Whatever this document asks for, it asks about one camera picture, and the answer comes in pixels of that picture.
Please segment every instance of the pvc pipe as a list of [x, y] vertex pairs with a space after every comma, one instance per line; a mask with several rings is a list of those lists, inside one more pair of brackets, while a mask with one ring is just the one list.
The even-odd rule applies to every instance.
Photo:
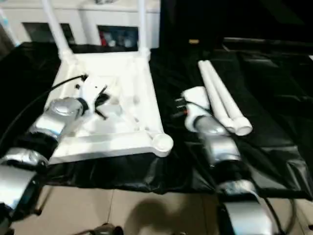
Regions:
[[70, 48], [68, 47], [67, 40], [64, 36], [62, 28], [55, 16], [50, 0], [42, 0], [42, 3], [44, 11], [48, 18], [50, 30], [59, 49], [60, 57], [62, 57], [64, 54], [72, 54]]
[[233, 97], [227, 90], [225, 84], [222, 82], [220, 76], [215, 71], [213, 65], [210, 61], [206, 60], [204, 62], [207, 71], [210, 74], [210, 78], [216, 88], [225, 108], [229, 115], [229, 117], [235, 123], [236, 135], [238, 136], [245, 136], [252, 131], [252, 125], [249, 120], [243, 116], [242, 112], [238, 108], [236, 102], [234, 101]]
[[202, 75], [202, 79], [210, 99], [210, 104], [212, 106], [215, 117], [232, 133], [235, 133], [234, 121], [229, 118], [226, 109], [217, 93], [214, 84], [210, 78], [209, 72], [205, 67], [204, 61], [199, 61], [198, 66]]
[[149, 55], [147, 47], [147, 26], [146, 26], [146, 2], [138, 0], [138, 15], [139, 15], [139, 52], [143, 56]]

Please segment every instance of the red object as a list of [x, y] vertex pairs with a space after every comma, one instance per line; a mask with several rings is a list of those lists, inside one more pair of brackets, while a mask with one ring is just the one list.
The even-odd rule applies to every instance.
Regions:
[[108, 45], [107, 41], [104, 38], [101, 38], [101, 45], [105, 47]]

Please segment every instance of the black backdrop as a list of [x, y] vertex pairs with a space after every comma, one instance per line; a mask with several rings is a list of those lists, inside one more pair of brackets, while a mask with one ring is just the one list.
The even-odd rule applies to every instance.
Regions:
[[[104, 52], [98, 46], [74, 46], [75, 53]], [[209, 56], [253, 132], [236, 142], [266, 196], [312, 198], [313, 61], [302, 55], [215, 51]], [[50, 167], [49, 183], [144, 192], [214, 192], [208, 163], [195, 134], [182, 119], [171, 118], [175, 98], [202, 85], [198, 55], [177, 56], [152, 50], [150, 68], [164, 130], [175, 144], [166, 158], [138, 154]], [[51, 87], [60, 61], [54, 45], [24, 43], [0, 62], [4, 132], [18, 112]], [[42, 100], [29, 109], [6, 138], [1, 152], [41, 113]]]

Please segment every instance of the cabinet door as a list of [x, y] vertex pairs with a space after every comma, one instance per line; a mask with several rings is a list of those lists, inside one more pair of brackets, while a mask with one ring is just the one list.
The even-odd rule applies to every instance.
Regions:
[[[124, 34], [126, 38], [129, 34], [133, 38], [134, 34], [132, 32], [135, 31], [136, 38], [138, 38], [137, 26], [139, 25], [139, 20], [137, 12], [81, 10], [81, 16], [88, 44], [103, 45], [107, 43], [106, 40], [105, 42], [103, 40], [105, 39], [104, 34], [110, 31], [112, 31], [113, 40], [116, 41], [118, 41], [118, 37], [121, 38], [119, 30], [126, 32]], [[149, 48], [158, 47], [158, 31], [159, 14], [148, 13], [147, 44]]]
[[[20, 42], [54, 41], [42, 9], [5, 9], [4, 11]], [[78, 10], [56, 9], [55, 14], [70, 44], [86, 43]]]

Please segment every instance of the white cabinet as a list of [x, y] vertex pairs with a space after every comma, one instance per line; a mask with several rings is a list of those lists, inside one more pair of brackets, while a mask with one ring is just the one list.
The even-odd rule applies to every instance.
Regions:
[[[137, 0], [116, 0], [103, 5], [94, 0], [51, 0], [55, 14], [70, 44], [108, 46], [105, 36], [112, 36], [116, 45], [129, 38], [133, 46], [138, 37]], [[12, 30], [22, 42], [51, 42], [46, 15], [40, 0], [8, 0], [0, 3]], [[158, 47], [160, 0], [146, 0], [147, 43]]]
[[[0, 7], [9, 21], [9, 24], [22, 42], [51, 42], [53, 37], [47, 24], [44, 11], [40, 8], [5, 8], [7, 4]], [[79, 11], [77, 9], [56, 9], [55, 14], [69, 43], [85, 44], [86, 37]]]

